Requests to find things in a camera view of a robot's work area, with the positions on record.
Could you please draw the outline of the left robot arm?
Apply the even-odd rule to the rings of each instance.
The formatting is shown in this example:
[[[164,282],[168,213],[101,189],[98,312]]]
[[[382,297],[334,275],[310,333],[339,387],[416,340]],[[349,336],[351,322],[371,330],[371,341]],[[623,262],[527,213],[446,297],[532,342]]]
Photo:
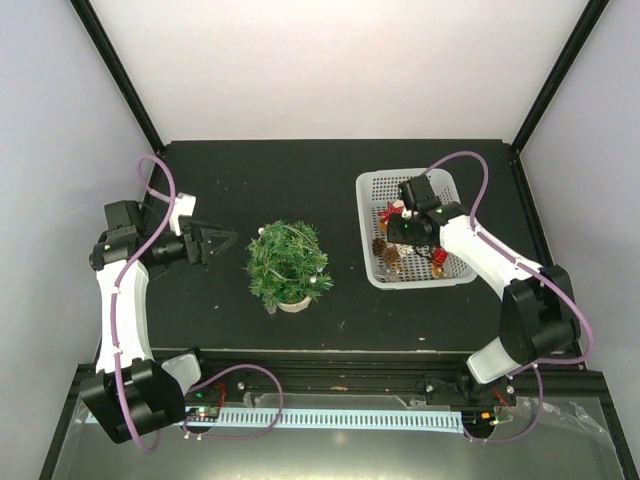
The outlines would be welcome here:
[[[82,382],[80,396],[116,444],[183,420],[186,394],[202,399],[214,388],[215,376],[196,348],[156,362],[147,328],[150,269],[176,262],[208,267],[237,239],[233,231],[193,219],[194,207],[194,197],[179,195],[162,231],[151,235],[140,203],[104,208],[107,229],[89,256],[101,293],[101,344],[95,374]]]

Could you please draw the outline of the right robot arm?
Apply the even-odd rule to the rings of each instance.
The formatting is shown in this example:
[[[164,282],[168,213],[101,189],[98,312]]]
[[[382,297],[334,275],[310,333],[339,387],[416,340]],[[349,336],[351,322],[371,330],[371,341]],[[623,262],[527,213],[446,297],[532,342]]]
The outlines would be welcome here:
[[[454,379],[457,396],[476,403],[491,383],[573,344],[581,326],[568,273],[544,268],[510,249],[457,202],[444,203],[427,176],[398,185],[403,211],[392,213],[387,240],[441,248],[465,262],[501,300],[499,333],[466,361]]]

